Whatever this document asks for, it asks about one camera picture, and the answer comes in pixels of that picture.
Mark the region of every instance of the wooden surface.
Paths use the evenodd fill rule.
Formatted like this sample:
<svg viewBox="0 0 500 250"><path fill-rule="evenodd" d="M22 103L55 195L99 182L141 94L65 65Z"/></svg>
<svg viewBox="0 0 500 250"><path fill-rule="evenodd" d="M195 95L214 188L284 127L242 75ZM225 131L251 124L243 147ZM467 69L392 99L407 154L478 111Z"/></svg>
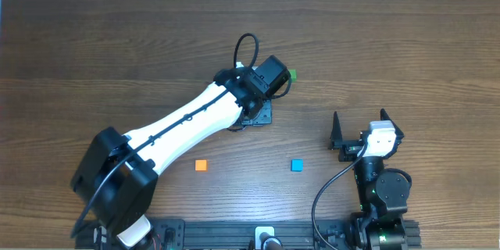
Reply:
<svg viewBox="0 0 500 250"><path fill-rule="evenodd" d="M221 131L170 166L149 215L309 220L345 166L327 150L334 111L356 138L384 107L424 246L498 247L500 0L2 0L0 247L72 247L84 205L69 182L91 139L192 100L248 31L297 83L272 126ZM349 174L317 215L358 207Z"/></svg>

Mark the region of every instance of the blue cube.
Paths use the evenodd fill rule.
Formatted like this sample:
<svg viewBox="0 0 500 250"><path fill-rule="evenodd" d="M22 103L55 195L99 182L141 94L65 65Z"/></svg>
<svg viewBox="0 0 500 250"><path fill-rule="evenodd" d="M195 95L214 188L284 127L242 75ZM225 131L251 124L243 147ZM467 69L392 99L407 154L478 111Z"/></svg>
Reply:
<svg viewBox="0 0 500 250"><path fill-rule="evenodd" d="M291 160L291 171L292 172L302 172L304 169L304 161L302 159L292 159Z"/></svg>

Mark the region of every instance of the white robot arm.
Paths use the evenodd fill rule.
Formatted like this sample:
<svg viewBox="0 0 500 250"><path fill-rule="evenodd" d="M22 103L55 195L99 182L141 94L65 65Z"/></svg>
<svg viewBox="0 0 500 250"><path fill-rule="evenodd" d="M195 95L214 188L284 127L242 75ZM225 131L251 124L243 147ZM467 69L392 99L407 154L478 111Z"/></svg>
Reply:
<svg viewBox="0 0 500 250"><path fill-rule="evenodd" d="M221 70L197 98L151 125L125 134L110 127L96 135L71 180L73 191L87 202L72 236L92 209L125 248L147 244L152 226L144 214L158 176L209 135L241 116L256 116L263 101L275 98L287 81L285 93L290 89L290 73L282 62L272 55L254 70L255 57L256 52L248 67Z"/></svg>

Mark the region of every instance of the small block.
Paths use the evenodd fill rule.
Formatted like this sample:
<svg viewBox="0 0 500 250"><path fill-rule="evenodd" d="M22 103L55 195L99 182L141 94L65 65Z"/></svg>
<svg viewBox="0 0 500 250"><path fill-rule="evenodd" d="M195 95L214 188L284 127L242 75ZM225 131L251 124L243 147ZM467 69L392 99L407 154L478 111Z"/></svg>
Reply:
<svg viewBox="0 0 500 250"><path fill-rule="evenodd" d="M291 76L291 82L297 81L297 70L288 70Z"/></svg>
<svg viewBox="0 0 500 250"><path fill-rule="evenodd" d="M208 170L209 163L206 159L196 160L195 161L195 171L205 172Z"/></svg>
<svg viewBox="0 0 500 250"><path fill-rule="evenodd" d="M291 171L292 172L302 172L304 169L304 161L302 159L291 160Z"/></svg>

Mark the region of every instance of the wooden table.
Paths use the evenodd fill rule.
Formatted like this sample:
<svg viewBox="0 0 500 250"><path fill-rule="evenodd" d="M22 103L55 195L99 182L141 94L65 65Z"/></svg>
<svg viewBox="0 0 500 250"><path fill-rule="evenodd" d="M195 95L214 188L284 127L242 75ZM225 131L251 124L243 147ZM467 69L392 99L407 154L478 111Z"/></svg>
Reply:
<svg viewBox="0 0 500 250"><path fill-rule="evenodd" d="M327 149L334 111L357 138L384 107L406 134L387 163L413 177L405 218L423 245L498 246L500 0L2 0L0 247L72 247L84 205L69 182L91 139L192 100L248 31L297 83L271 126L221 131L170 166L150 216L309 220L346 165ZM318 217L358 204L349 174Z"/></svg>

